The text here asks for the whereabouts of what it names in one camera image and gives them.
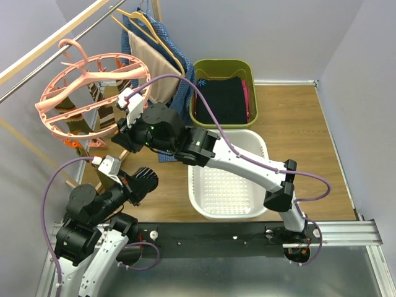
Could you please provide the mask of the olive wavy striped sock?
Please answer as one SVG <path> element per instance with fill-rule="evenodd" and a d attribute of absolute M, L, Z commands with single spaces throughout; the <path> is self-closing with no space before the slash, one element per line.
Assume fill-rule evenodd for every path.
<path fill-rule="evenodd" d="M 59 114 L 64 114 L 70 111 L 76 110 L 75 104 L 66 97 L 62 102 L 55 106 L 56 111 Z M 69 127 L 70 133 L 78 134 L 88 134 L 93 132 L 92 128 L 87 124 L 86 120 L 81 114 L 71 116 L 65 120 L 67 126 Z"/>

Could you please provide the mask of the pink round clip hanger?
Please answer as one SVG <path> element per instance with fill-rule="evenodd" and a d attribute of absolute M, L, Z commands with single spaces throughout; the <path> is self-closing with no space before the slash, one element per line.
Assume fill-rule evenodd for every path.
<path fill-rule="evenodd" d="M 67 43 L 71 44 L 73 40 L 62 39 L 59 46 L 62 47 Z M 66 60 L 63 61 L 65 69 L 45 87 L 38 103 L 35 104 L 35 108 L 44 126 L 67 146 L 74 148 L 72 146 L 73 142 L 78 141 L 82 144 L 86 140 L 91 147 L 106 147 L 105 138 L 114 135 L 116 131 L 106 133 L 102 137 L 90 136 L 90 134 L 103 133 L 99 125 L 98 108 L 92 108 L 90 111 L 81 114 L 93 132 L 75 135 L 70 133 L 65 122 L 66 119 L 60 119 L 61 114 L 56 111 L 55 106 L 66 97 L 69 97 L 75 104 L 76 110 L 97 103 L 93 101 L 87 87 L 91 83 L 97 84 L 105 99 L 120 94 L 116 87 L 116 80 L 131 80 L 129 88 L 134 90 L 133 80 L 148 82 L 151 79 L 149 69 L 139 58 L 130 54 L 104 53 L 87 56 L 78 42 L 77 46 L 72 45 L 71 47 L 78 50 L 81 59 L 72 61 L 67 51 L 63 53 L 66 57 Z"/>

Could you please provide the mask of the black white striped sock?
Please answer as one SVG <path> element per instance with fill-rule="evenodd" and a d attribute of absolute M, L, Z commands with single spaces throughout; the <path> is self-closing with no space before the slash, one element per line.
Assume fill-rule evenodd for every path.
<path fill-rule="evenodd" d="M 139 168 L 134 173 L 134 177 L 138 178 L 138 179 L 157 179 L 158 178 L 158 176 L 154 172 L 154 170 L 152 170 L 149 167 L 141 167 L 141 168 Z"/>

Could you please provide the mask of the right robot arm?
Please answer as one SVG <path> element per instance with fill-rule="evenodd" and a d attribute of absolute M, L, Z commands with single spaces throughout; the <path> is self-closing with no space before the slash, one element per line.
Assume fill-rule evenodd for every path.
<path fill-rule="evenodd" d="M 307 235 L 306 222 L 295 206 L 296 162 L 274 162 L 233 146 L 222 132 L 185 126 L 179 114 L 157 103 L 146 108 L 118 103 L 125 112 L 112 141 L 132 153 L 147 147 L 170 154 L 185 165 L 216 168 L 248 179 L 266 190 L 264 207 L 278 212 L 285 236 L 294 243 Z"/>

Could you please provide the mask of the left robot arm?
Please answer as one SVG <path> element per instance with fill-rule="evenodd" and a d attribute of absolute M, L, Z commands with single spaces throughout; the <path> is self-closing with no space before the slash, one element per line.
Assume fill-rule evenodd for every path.
<path fill-rule="evenodd" d="M 126 202 L 138 206 L 156 189 L 158 176 L 141 167 L 132 175 L 120 170 L 117 177 L 101 194 L 91 184 L 71 191 L 66 220 L 56 243 L 48 246 L 56 266 L 56 296 L 96 296 L 120 251 L 141 244 L 137 219 L 117 209 Z"/>

